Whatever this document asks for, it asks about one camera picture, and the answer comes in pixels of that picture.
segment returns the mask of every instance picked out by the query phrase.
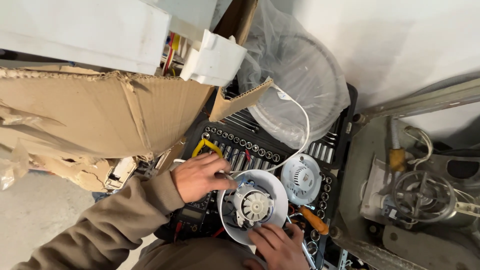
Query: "plastic wrap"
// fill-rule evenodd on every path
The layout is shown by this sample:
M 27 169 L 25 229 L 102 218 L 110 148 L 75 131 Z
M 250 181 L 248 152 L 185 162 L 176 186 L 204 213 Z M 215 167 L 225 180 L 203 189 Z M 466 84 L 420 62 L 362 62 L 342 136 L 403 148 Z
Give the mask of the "plastic wrap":
M 28 172 L 28 152 L 20 142 L 12 151 L 10 160 L 0 159 L 0 190 L 9 188 Z
M 345 77 L 333 55 L 270 0 L 259 0 L 243 46 L 248 52 L 238 72 L 240 92 L 260 85 L 267 77 L 273 78 L 309 116 L 310 137 L 306 145 L 323 137 L 350 104 Z M 295 103 L 281 100 L 273 88 L 248 109 L 274 138 L 293 149 L 303 145 L 305 115 Z

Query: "person's left hand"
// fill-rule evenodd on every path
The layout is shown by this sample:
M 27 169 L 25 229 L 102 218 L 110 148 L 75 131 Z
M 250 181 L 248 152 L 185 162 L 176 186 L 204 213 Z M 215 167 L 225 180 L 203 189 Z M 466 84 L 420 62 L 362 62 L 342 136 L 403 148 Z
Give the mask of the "person's left hand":
M 224 174 L 216 174 L 220 170 L 228 173 L 230 169 L 230 163 L 216 153 L 204 153 L 180 164 L 170 175 L 183 202 L 189 203 L 198 201 L 212 190 L 236 189 L 237 182 L 226 179 Z

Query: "brown sleeve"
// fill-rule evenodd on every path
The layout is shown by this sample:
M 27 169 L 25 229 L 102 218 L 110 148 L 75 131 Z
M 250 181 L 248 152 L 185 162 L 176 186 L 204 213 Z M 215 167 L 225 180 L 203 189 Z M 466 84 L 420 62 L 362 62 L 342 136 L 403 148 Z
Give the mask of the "brown sleeve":
M 13 269 L 116 269 L 183 207 L 170 171 L 148 181 L 133 177 L 120 192 L 83 212 L 77 223 L 36 249 Z

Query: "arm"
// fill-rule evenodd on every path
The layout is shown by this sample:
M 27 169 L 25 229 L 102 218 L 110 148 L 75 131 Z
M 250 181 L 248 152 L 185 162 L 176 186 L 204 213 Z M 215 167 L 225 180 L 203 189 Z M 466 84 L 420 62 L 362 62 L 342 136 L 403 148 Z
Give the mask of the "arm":
M 216 154 L 206 154 L 148 181 L 133 177 L 120 192 L 94 204 L 74 226 L 35 250 L 28 262 L 13 268 L 116 269 L 129 250 L 167 223 L 168 214 L 183 207 L 184 201 L 196 201 L 214 189 L 236 187 L 234 181 L 216 179 L 219 170 L 229 171 L 230 164 Z

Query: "cardboard box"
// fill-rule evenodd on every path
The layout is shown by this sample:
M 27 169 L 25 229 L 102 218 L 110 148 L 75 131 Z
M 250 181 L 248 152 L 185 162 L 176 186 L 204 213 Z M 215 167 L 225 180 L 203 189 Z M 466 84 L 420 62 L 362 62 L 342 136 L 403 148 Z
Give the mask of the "cardboard box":
M 222 35 L 242 45 L 256 5 L 234 0 L 217 27 Z M 231 100 L 220 88 L 210 120 L 255 104 L 270 83 Z M 119 159 L 152 160 L 178 143 L 213 90 L 192 80 L 119 71 L 0 68 L 0 143 L 14 148 L 20 140 L 37 165 L 87 190 L 106 191 Z

